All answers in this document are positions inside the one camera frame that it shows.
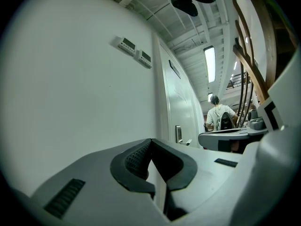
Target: white door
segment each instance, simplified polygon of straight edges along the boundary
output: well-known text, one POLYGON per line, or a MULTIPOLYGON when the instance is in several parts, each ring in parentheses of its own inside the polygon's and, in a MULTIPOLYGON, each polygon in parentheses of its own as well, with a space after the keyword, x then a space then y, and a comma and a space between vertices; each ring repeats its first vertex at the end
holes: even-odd
POLYGON ((169 53, 160 45, 160 55, 164 71, 164 82, 170 106, 171 125, 169 125, 169 140, 176 142, 176 126, 182 130, 183 142, 192 140, 189 146, 198 146, 198 132, 194 111, 193 97, 188 78, 181 72, 179 65, 172 59, 169 53))

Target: backpack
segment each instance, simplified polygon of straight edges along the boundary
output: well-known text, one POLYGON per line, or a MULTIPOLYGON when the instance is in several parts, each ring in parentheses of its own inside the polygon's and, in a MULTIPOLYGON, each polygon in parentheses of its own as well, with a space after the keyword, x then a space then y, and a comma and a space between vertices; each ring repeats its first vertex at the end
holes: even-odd
POLYGON ((216 130, 227 130, 235 128, 233 120, 228 112, 223 112, 220 116, 217 115, 216 130))

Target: door frame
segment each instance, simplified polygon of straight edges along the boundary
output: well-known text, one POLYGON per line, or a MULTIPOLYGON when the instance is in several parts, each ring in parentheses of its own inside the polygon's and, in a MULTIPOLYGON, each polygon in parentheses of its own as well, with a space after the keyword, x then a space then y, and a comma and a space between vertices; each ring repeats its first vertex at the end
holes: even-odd
POLYGON ((189 82, 189 90, 190 90, 189 106, 192 109, 191 116, 196 129, 195 133, 196 135, 198 135, 197 112, 196 112, 195 102, 192 94, 194 90, 191 86, 189 77, 187 76, 186 72, 182 68, 181 63, 175 57, 174 53, 169 49, 169 47, 164 43, 164 41, 157 35, 157 33, 153 32, 152 36, 153 36, 153 54, 154 54, 154 61, 155 61, 156 74, 157 74, 156 76, 157 76, 157 92, 159 97, 161 138, 174 142, 173 133, 175 128, 172 128, 168 84, 166 82, 166 72, 162 65, 160 46, 162 46, 165 49, 168 55, 176 63, 177 69, 181 71, 181 73, 185 76, 185 78, 189 82))

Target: thermostat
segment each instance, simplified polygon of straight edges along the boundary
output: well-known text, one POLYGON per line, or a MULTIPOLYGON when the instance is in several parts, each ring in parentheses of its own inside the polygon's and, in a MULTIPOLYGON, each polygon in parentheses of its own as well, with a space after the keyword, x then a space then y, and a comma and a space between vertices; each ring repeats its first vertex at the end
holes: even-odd
POLYGON ((144 53, 142 50, 139 51, 138 60, 145 66, 151 68, 151 57, 144 53))
POLYGON ((134 56, 136 54, 136 45, 126 38, 122 38, 117 46, 127 52, 130 56, 134 56))

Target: hair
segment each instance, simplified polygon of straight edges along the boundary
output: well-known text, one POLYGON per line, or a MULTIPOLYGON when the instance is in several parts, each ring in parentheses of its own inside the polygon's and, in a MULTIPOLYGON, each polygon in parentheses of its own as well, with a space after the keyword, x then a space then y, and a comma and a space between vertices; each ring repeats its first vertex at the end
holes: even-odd
POLYGON ((213 105, 218 105, 218 103, 220 102, 220 99, 216 95, 212 95, 210 98, 210 101, 213 105))

